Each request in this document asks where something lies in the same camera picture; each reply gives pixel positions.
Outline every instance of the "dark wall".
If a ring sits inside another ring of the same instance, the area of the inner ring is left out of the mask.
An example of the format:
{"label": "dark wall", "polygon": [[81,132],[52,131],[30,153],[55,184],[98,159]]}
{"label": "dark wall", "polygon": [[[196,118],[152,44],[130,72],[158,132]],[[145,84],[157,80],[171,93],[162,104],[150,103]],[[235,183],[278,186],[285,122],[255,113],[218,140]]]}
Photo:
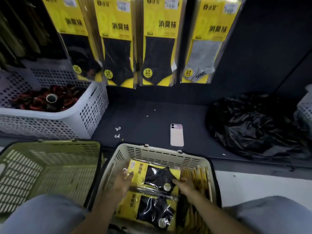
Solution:
{"label": "dark wall", "polygon": [[[311,4],[311,0],[247,0],[211,84],[145,86],[136,90],[108,87],[109,99],[205,105],[249,91],[302,96],[302,87],[312,83],[311,74],[306,73],[312,71],[312,56],[308,55],[312,49]],[[188,0],[183,43],[193,5],[194,0]]]}

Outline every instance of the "white phone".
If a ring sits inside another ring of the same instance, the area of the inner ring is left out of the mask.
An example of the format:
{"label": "white phone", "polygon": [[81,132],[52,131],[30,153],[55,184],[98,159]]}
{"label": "white phone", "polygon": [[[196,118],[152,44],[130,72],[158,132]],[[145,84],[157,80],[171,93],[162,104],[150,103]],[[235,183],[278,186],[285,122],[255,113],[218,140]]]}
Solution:
{"label": "white phone", "polygon": [[181,124],[170,124],[170,144],[172,146],[184,146],[183,126]]}

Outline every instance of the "round yellow sticker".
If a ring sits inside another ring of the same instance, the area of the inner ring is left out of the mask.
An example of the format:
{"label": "round yellow sticker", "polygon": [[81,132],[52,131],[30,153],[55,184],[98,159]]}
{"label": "round yellow sticker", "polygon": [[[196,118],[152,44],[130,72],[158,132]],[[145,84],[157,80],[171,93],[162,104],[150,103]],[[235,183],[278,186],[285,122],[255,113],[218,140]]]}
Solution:
{"label": "round yellow sticker", "polygon": [[82,73],[82,70],[79,66],[77,65],[73,65],[73,69],[74,69],[74,72],[76,72],[77,74],[81,74]]}
{"label": "round yellow sticker", "polygon": [[184,72],[184,75],[185,75],[186,77],[192,76],[192,75],[193,75],[193,70],[187,69],[187,70]]}
{"label": "round yellow sticker", "polygon": [[143,75],[146,77],[146,78],[151,78],[152,75],[153,75],[153,71],[150,69],[150,68],[145,68],[143,70]]}
{"label": "round yellow sticker", "polygon": [[113,73],[110,70],[104,70],[104,75],[107,79],[113,78]]}

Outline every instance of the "garbage bag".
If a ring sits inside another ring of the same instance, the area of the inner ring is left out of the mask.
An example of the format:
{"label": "garbage bag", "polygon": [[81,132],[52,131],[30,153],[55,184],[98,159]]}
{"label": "garbage bag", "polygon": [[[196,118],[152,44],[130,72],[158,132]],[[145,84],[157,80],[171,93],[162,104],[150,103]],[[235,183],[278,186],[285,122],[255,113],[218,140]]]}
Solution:
{"label": "garbage bag", "polygon": [[308,132],[298,126],[291,111],[286,99],[241,94],[209,106],[206,127],[226,149],[251,160],[310,159]]}

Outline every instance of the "empty green basket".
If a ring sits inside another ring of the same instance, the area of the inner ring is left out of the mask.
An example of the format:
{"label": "empty green basket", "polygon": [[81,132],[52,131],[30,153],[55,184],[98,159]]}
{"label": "empty green basket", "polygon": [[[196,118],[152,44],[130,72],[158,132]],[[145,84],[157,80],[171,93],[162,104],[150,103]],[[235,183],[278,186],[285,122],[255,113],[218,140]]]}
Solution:
{"label": "empty green basket", "polygon": [[61,194],[88,204],[102,162],[95,141],[14,143],[0,156],[0,215],[7,217],[37,195]]}

